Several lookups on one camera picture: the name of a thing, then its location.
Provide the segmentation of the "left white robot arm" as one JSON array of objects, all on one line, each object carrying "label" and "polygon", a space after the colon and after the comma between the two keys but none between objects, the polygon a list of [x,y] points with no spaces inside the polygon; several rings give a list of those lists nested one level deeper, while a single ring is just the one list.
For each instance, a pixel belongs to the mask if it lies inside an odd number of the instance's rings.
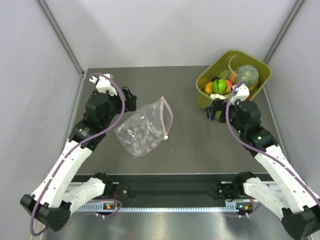
[{"label": "left white robot arm", "polygon": [[128,87],[123,87],[122,94],[116,95],[108,91],[92,92],[83,118],[74,125],[54,167],[32,194],[24,194],[20,200],[32,221],[37,220],[46,229],[58,232],[82,205],[96,197],[106,199],[113,194],[111,179],[103,173],[95,174],[70,193],[66,190],[80,166],[106,136],[113,118],[136,109],[137,97]]}]

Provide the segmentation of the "yellow fake orange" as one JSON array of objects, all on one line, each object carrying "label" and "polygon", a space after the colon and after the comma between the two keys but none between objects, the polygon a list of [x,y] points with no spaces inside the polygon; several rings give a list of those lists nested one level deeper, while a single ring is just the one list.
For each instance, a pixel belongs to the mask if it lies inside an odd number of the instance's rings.
[{"label": "yellow fake orange", "polygon": [[214,92],[213,92],[212,85],[213,85],[213,82],[210,81],[210,82],[208,82],[208,83],[204,86],[203,91],[204,91],[205,94],[211,95],[211,94],[214,93]]}]

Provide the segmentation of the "clear zip top bag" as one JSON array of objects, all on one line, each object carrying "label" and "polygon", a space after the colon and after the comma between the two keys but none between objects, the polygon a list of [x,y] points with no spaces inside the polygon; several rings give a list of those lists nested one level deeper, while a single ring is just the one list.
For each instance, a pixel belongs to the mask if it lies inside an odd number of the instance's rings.
[{"label": "clear zip top bag", "polygon": [[172,109],[162,96],[139,108],[114,132],[125,150],[134,158],[140,158],[169,138],[173,120]]}]

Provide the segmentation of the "green fake watermelon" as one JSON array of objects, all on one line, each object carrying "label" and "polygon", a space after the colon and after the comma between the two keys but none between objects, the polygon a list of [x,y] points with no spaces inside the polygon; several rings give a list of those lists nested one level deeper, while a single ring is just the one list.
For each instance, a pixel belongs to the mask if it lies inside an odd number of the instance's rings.
[{"label": "green fake watermelon", "polygon": [[228,84],[225,79],[219,78],[212,82],[212,91],[215,94],[224,94],[227,91]]}]

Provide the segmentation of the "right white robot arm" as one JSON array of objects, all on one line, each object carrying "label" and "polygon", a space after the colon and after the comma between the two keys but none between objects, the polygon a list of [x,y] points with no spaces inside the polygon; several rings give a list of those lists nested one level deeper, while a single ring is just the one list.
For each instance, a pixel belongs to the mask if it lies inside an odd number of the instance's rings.
[{"label": "right white robot arm", "polygon": [[268,172],[278,190],[263,183],[250,171],[239,173],[233,180],[233,192],[239,198],[258,200],[281,221],[295,240],[303,240],[320,229],[320,197],[299,177],[283,154],[274,136],[261,125],[261,111],[253,101],[213,100],[205,108],[212,121],[216,112],[220,123],[226,123],[233,137]]}]

